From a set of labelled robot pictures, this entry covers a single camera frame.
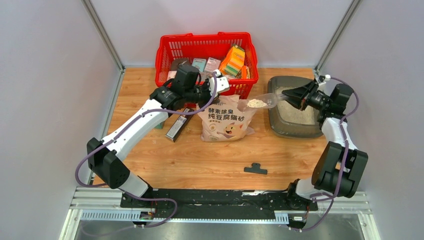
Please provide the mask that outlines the pink cat litter bag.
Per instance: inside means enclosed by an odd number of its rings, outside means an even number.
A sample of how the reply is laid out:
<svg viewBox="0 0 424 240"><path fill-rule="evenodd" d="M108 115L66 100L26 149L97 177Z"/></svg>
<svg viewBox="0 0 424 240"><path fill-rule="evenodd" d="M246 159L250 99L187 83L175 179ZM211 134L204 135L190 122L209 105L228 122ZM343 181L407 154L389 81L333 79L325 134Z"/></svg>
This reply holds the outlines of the pink cat litter bag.
<svg viewBox="0 0 424 240"><path fill-rule="evenodd" d="M200 139L204 142L236 141L254 133L249 127L256 111L238 109L239 95L221 95L216 103L198 113L202 122Z"/></svg>

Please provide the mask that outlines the clear plastic scoop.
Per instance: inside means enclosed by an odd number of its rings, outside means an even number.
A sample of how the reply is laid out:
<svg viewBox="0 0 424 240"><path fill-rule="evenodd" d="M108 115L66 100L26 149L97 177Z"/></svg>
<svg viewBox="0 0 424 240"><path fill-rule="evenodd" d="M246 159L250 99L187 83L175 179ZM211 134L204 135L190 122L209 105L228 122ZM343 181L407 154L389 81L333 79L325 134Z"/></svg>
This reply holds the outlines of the clear plastic scoop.
<svg viewBox="0 0 424 240"><path fill-rule="evenodd" d="M288 96L282 93L266 93L249 99L240 99L237 104L237 109L242 112L258 109L272 109L276 107L279 102L286 101L287 99Z"/></svg>

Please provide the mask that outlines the black bag clip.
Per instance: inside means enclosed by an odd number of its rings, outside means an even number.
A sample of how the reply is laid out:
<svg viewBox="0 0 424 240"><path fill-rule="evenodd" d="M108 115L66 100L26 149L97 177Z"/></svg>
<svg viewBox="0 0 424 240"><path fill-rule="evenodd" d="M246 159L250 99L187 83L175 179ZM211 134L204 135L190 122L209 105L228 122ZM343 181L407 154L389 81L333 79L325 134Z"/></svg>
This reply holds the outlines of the black bag clip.
<svg viewBox="0 0 424 240"><path fill-rule="evenodd" d="M253 162L250 167L244 167L243 171L246 173L260 174L260 175L268 174L268 170L261 168L261 164L257 162Z"/></svg>

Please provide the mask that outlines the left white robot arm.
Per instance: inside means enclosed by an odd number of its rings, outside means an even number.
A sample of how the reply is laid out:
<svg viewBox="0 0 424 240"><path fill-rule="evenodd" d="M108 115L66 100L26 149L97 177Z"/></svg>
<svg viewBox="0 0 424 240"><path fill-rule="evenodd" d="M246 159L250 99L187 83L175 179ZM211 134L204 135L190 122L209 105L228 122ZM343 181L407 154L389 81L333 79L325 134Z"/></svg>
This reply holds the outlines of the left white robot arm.
<svg viewBox="0 0 424 240"><path fill-rule="evenodd" d="M124 159L152 129L172 115L195 115L208 107L220 93L230 88L228 79L218 70L211 78L201 79L199 70L181 65L173 78L156 88L143 106L117 130L103 139L87 143L85 162L103 183L120 189L140 207L153 201L150 185L132 173Z"/></svg>

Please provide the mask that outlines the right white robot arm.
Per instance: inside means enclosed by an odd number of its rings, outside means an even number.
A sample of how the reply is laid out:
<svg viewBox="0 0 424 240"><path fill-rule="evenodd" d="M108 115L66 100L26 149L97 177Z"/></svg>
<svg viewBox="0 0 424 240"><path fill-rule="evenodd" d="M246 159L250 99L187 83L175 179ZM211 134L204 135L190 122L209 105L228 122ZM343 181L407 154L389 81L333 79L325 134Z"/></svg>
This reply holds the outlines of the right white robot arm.
<svg viewBox="0 0 424 240"><path fill-rule="evenodd" d="M319 90L316 81L312 81L284 90L282 94L292 107L300 111L307 107L318 110L319 128L327 141L311 178L296 179L289 184L286 205L296 210L313 202L353 197L368 162L368 154L357 148L348 133L347 118L350 114L345 110L350 97L357 93L341 81L327 95Z"/></svg>

